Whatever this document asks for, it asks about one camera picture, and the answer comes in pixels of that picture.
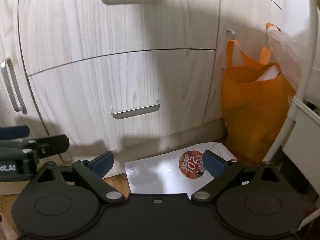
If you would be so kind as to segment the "orange fabric tote bag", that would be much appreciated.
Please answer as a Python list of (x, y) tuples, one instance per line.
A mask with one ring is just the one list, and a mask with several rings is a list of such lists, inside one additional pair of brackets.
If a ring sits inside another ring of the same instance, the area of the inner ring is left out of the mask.
[(227, 128), (226, 147), (234, 154), (259, 163), (280, 132), (296, 91), (280, 70), (270, 63), (271, 50), (263, 46), (260, 60), (241, 53), (243, 64), (235, 66), (237, 40), (226, 46), (222, 75), (221, 112)]

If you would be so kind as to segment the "white metal rack frame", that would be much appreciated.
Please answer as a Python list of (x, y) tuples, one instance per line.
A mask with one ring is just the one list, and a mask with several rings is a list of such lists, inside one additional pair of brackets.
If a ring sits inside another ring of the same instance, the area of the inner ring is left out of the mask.
[(264, 159), (271, 160), (281, 147), (313, 189), (319, 192), (319, 106), (308, 102), (305, 96), (319, 47), (319, 0), (284, 2), (287, 34), (306, 46), (309, 59), (285, 122)]

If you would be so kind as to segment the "right cabinet door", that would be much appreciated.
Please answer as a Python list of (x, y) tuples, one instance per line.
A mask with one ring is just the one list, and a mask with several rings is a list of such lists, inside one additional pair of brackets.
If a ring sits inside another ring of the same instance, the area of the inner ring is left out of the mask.
[(286, 12), (284, 0), (220, 0), (216, 55), (204, 122), (221, 117), (222, 44), (226, 30), (235, 31), (242, 50), (258, 60), (262, 46), (267, 44), (266, 23), (289, 32), (285, 26)]

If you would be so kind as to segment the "white printed plastic bag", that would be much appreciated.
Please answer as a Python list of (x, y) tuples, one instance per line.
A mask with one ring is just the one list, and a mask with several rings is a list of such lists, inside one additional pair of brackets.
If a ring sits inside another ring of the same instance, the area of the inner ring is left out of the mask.
[(196, 144), (155, 157), (129, 161), (125, 171), (132, 193), (177, 194), (189, 197), (214, 179), (203, 166), (210, 150), (226, 161), (236, 157), (219, 142)]

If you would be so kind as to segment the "cabinet door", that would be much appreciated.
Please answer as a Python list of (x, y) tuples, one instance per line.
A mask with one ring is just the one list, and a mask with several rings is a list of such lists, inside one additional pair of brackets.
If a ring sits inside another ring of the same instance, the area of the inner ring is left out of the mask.
[(24, 68), (18, 2), (1, 0), (1, 126), (27, 125), (32, 138), (46, 137)]
[(216, 55), (204, 122), (221, 117), (222, 44), (226, 30), (235, 31), (242, 50), (258, 60), (262, 46), (267, 44), (266, 23), (289, 32), (285, 26), (286, 12), (284, 0), (220, 0)]

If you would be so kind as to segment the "upper wooden drawer front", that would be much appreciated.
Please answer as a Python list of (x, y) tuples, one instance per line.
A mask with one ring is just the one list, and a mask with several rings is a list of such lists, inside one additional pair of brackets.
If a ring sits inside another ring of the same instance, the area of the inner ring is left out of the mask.
[(26, 72), (99, 56), (157, 49), (215, 49), (220, 0), (19, 0)]

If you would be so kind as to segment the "left cabinet door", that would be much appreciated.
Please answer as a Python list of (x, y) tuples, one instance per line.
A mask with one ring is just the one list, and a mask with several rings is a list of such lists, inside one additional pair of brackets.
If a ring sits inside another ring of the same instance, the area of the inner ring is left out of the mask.
[(46, 137), (24, 68), (18, 2), (1, 0), (1, 126), (27, 125), (32, 138)]

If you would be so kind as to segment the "translucent white plastic bag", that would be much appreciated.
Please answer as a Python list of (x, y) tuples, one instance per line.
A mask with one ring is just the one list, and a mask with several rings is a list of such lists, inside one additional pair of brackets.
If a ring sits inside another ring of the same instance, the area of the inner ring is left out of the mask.
[[(267, 37), (268, 45), (281, 72), (290, 85), (297, 90), (309, 59), (306, 55), (308, 52), (306, 46), (303, 46), (301, 41), (291, 38), (287, 33), (278, 31), (274, 27), (267, 32)], [(317, 47), (305, 96), (308, 102), (319, 106), (319, 47)]]

